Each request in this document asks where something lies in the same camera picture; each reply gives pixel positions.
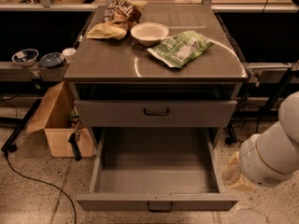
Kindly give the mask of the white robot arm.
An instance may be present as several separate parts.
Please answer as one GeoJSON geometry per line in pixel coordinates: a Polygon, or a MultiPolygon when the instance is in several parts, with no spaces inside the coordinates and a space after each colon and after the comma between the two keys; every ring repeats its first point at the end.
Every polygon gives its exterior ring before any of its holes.
{"type": "Polygon", "coordinates": [[[274,188],[299,170],[299,91],[280,105],[278,121],[244,141],[222,174],[226,186],[238,190],[274,188]]]}

